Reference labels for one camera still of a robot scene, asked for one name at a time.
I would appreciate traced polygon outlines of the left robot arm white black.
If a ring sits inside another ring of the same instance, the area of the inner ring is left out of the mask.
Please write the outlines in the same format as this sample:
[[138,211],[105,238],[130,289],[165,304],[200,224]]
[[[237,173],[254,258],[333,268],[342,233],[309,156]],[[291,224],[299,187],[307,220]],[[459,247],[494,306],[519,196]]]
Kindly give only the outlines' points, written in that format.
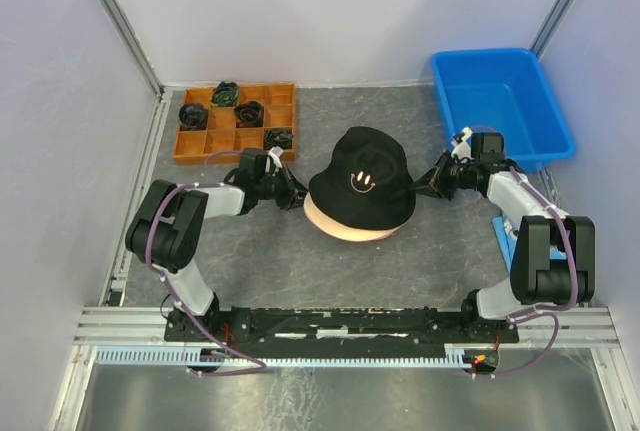
[[203,224],[219,217],[242,216],[261,201],[273,201],[285,211],[302,206],[307,188],[282,162],[279,147],[236,151],[235,168],[212,183],[151,183],[130,223],[125,247],[154,273],[188,315],[187,330],[209,341],[221,329],[215,292],[195,262]]

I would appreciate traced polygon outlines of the black cap with logo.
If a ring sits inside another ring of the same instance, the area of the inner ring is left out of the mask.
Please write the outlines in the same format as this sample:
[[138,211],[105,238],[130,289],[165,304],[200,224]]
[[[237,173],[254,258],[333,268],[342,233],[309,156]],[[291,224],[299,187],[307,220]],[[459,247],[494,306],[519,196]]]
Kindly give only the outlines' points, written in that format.
[[309,182],[307,196],[321,213],[354,229],[386,231],[406,223],[416,194],[402,145],[375,128],[349,128],[329,165]]

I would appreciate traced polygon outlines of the beige hat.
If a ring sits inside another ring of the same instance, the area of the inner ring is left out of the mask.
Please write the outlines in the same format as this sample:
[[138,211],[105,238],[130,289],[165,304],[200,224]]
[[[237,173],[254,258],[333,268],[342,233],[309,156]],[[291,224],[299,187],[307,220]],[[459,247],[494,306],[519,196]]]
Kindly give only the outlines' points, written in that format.
[[307,219],[320,231],[331,237],[347,242],[363,243],[378,241],[390,237],[400,229],[400,227],[395,227],[389,230],[366,230],[346,226],[323,213],[315,205],[310,194],[304,199],[303,210]]

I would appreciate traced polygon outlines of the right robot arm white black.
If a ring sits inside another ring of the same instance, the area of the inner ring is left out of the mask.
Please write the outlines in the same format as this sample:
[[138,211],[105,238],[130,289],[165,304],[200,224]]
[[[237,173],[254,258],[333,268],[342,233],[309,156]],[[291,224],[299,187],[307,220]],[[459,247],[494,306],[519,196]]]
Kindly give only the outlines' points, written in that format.
[[517,163],[506,157],[504,137],[465,127],[453,149],[414,182],[416,193],[451,200],[458,190],[479,192],[517,231],[509,277],[472,294],[475,308],[458,319],[467,340],[481,342],[495,320],[517,321],[544,311],[565,311],[595,294],[596,229],[544,197]]

